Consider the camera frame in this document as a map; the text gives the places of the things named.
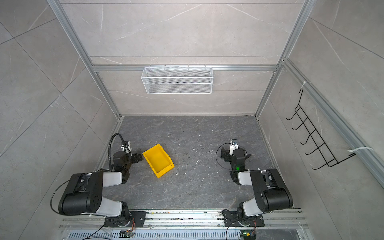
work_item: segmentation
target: black cable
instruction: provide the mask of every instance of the black cable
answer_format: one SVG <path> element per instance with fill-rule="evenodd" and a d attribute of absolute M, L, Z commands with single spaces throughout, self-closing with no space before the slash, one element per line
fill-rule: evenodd
<path fill-rule="evenodd" d="M 107 238 L 107 237 L 90 237 L 90 238 L 85 238 L 85 239 L 108 239 L 108 240 L 112 240 L 112 239 Z"/>
<path fill-rule="evenodd" d="M 84 175 L 87 175 L 87 174 L 90 174 L 91 172 L 89 172 L 89 173 L 84 173 L 84 174 L 81 174 L 80 175 L 80 177 L 81 176 L 84 176 Z M 60 186 L 58 186 L 58 188 L 56 188 L 56 190 L 53 192 L 53 194 L 52 194 L 52 197 L 51 197 L 51 201 L 50 201 L 50 205 L 51 205 L 51 209 L 52 209 L 52 211 L 54 211 L 55 213 L 57 213 L 57 214 L 59 214 L 59 215 L 63 215 L 63 216 L 66 216 L 65 214 L 61 214 L 61 213 L 59 213 L 58 211 L 56 211 L 55 209 L 53 209 L 53 207 L 52 207 L 52 199 L 53 199 L 53 196 L 55 195 L 55 193 L 57 192 L 57 190 L 59 190 L 59 188 L 61 188 L 61 186 L 63 186 L 64 184 L 66 184 L 67 182 L 69 182 L 70 180 L 67 180 L 67 181 L 65 181 L 65 182 L 63 182 Z"/>
<path fill-rule="evenodd" d="M 128 147 L 126 149 L 128 150 L 129 154 L 132 156 L 130 149 Z"/>
<path fill-rule="evenodd" d="M 113 139 L 116 137 L 116 136 L 119 136 L 120 137 L 120 140 L 121 140 L 121 145 L 123 145 L 123 147 L 125 149 L 128 149 L 128 146 L 127 144 L 124 142 L 124 139 L 122 137 L 122 135 L 120 133 L 115 133 L 112 135 L 110 141 L 109 141 L 109 144 L 108 144 L 108 164 L 109 164 L 109 171 L 112 172 L 112 161 L 111 161 L 111 145 L 112 145 L 112 142 L 113 142 Z"/>
<path fill-rule="evenodd" d="M 231 222 L 231 224 L 229 224 L 229 226 L 227 227 L 227 230 L 225 231 L 225 240 L 227 240 L 227 232 L 228 232 L 228 229 L 229 227 L 236 221 L 239 221 L 238 219 L 236 219 L 235 221 Z"/>
<path fill-rule="evenodd" d="M 94 232 L 93 234 L 89 235 L 89 236 L 86 237 L 86 238 L 83 238 L 82 240 L 86 240 L 86 239 L 90 239 L 90 238 L 99 238 L 99 237 L 91 237 L 91 236 L 95 235 L 95 233 L 97 233 L 98 231 L 100 231 L 100 229 L 102 229 L 103 226 L 104 226 L 104 225 L 101 225 L 101 227 L 100 227 L 96 232 Z"/>
<path fill-rule="evenodd" d="M 231 145 L 233 145 L 233 146 L 241 147 L 242 150 L 245 151 L 246 156 L 248 155 L 248 153 L 247 153 L 247 151 L 245 150 L 245 148 L 242 147 L 242 146 L 240 146 L 240 145 L 234 145 L 234 144 L 232 144 L 232 143 L 230 143 L 230 142 L 223 143 L 223 144 L 221 144 L 221 146 L 216 150 L 216 154 L 215 154 L 215 159 L 216 159 L 216 162 L 217 162 L 217 164 L 218 164 L 219 166 L 221 166 L 221 165 L 220 165 L 220 163 L 219 163 L 218 160 L 217 160 L 217 152 L 220 150 L 220 148 L 221 148 L 222 146 L 224 146 L 224 144 L 231 144 Z M 221 166 L 221 167 L 224 168 L 224 169 L 226 169 L 226 170 L 232 170 L 232 169 L 230 169 L 230 168 L 226 168 L 226 167 L 223 167 L 223 166 Z"/>

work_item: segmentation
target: aluminum frame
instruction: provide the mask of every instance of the aluminum frame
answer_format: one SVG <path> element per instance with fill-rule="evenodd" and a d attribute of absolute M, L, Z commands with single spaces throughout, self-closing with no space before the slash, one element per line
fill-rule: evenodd
<path fill-rule="evenodd" d="M 147 67 L 210 67 L 214 71 L 276 71 L 277 65 L 273 64 L 254 64 L 254 65 L 93 65 L 94 71 L 143 71 Z"/>
<path fill-rule="evenodd" d="M 57 19 L 59 20 L 61 26 L 63 27 L 65 33 L 67 34 L 68 38 L 70 39 L 71 43 L 73 44 L 74 48 L 76 49 L 78 55 L 80 56 L 81 60 L 83 61 L 85 67 L 91 74 L 91 77 L 95 81 L 97 87 L 100 89 L 101 93 L 103 94 L 106 102 L 108 103 L 109 107 L 111 108 L 113 114 L 117 119 L 121 117 L 121 114 L 113 101 L 111 95 L 109 94 L 107 88 L 104 86 L 103 81 L 101 80 L 100 76 L 96 73 L 96 71 L 92 68 L 91 59 L 89 58 L 89 55 L 87 54 L 84 46 L 81 44 L 79 37 L 77 36 L 76 32 L 74 31 L 74 28 L 69 21 L 68 16 L 66 15 L 61 3 L 58 0 L 47 0 L 48 4 L 50 5 L 52 11 L 55 13 Z"/>
<path fill-rule="evenodd" d="M 277 71 L 275 73 L 273 73 L 273 75 L 272 75 L 272 77 L 268 83 L 268 86 L 267 86 L 266 90 L 264 91 L 264 95 L 263 95 L 262 99 L 260 100 L 259 106 L 257 107 L 257 110 L 255 112 L 256 118 L 260 117 L 260 114 L 264 109 L 264 106 L 265 106 L 265 104 L 266 104 L 266 102 L 267 102 L 267 100 L 268 100 L 268 98 L 269 98 L 269 96 L 273 90 L 273 87 L 275 86 L 277 79 L 280 76 L 282 62 L 284 61 L 284 58 L 289 57 L 289 55 L 291 54 L 292 49 L 295 46 L 295 43 L 297 42 L 297 39 L 299 38 L 299 35 L 300 35 L 301 31 L 303 30 L 304 25 L 307 22 L 307 19 L 310 15 L 315 3 L 316 3 L 316 0 L 306 0 L 303 3 L 303 7 L 301 8 L 301 11 L 299 13 L 299 16 L 297 17 L 296 23 L 293 26 L 293 30 L 291 32 L 291 35 L 289 36 L 288 41 L 284 47 L 284 50 L 280 56 L 279 62 L 277 64 L 277 66 L 278 66 Z"/>
<path fill-rule="evenodd" d="M 339 112 L 326 100 L 326 98 L 308 81 L 304 74 L 289 60 L 285 58 L 283 66 L 301 85 L 304 81 L 303 89 L 313 100 L 316 106 L 331 122 L 336 131 L 347 142 L 351 149 L 358 147 L 369 147 L 363 138 L 348 124 L 348 122 L 339 114 Z M 382 159 L 372 150 L 360 149 L 355 152 L 364 165 L 384 188 L 384 163 Z"/>
<path fill-rule="evenodd" d="M 147 212 L 142 229 L 227 229 L 221 213 L 222 209 L 135 209 L 131 211 Z M 265 226 L 258 229 L 309 229 L 301 209 L 272 211 L 272 213 L 263 214 L 263 218 Z M 101 224 L 103 221 L 103 218 L 95 216 L 68 216 L 63 218 L 58 228 L 59 230 L 85 230 L 94 228 L 94 225 Z M 253 229 L 253 227 L 230 227 L 230 229 Z"/>

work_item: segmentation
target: white wire mesh basket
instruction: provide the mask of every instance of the white wire mesh basket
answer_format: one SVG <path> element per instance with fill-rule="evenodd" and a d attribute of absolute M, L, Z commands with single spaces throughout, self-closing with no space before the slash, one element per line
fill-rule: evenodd
<path fill-rule="evenodd" d="M 211 67 L 146 67 L 141 79 L 148 94 L 211 93 Z"/>

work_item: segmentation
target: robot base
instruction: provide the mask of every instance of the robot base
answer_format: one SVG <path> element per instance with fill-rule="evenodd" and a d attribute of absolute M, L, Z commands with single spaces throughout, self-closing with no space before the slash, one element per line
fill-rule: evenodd
<path fill-rule="evenodd" d="M 239 219 L 238 211 L 229 211 L 228 209 L 224 209 L 222 211 L 222 214 L 224 216 L 224 224 L 226 227 L 254 227 L 256 222 L 256 227 L 264 227 L 264 220 L 263 216 L 259 215 L 253 216 L 253 217 L 247 217 L 242 220 L 236 221 Z"/>
<path fill-rule="evenodd" d="M 127 204 L 123 203 L 123 210 L 120 216 L 117 217 L 107 217 L 104 221 L 104 227 L 132 227 L 133 219 L 135 219 L 135 227 L 143 227 L 145 216 L 147 212 L 145 211 L 129 211 Z"/>

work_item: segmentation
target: robotic arm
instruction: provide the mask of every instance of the robotic arm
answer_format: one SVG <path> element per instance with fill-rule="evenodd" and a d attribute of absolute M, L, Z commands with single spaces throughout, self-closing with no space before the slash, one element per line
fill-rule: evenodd
<path fill-rule="evenodd" d="M 103 197 L 104 187 L 126 183 L 131 165 L 142 160 L 141 153 L 131 154 L 129 141 L 124 142 L 122 139 L 122 148 L 123 151 L 113 154 L 113 164 L 110 162 L 109 171 L 101 169 L 88 174 L 76 173 L 71 176 L 59 201 L 60 214 L 104 216 L 106 217 L 105 227 L 126 227 L 132 223 L 133 216 L 125 202 Z"/>
<path fill-rule="evenodd" d="M 232 180 L 238 185 L 252 186 L 255 195 L 251 200 L 239 204 L 236 213 L 239 222 L 248 225 L 263 213 L 291 208 L 292 196 L 277 169 L 249 171 L 245 168 L 245 160 L 251 154 L 247 154 L 246 150 L 237 144 L 237 139 L 231 139 L 230 144 L 229 150 L 221 149 L 220 158 L 230 162 Z"/>

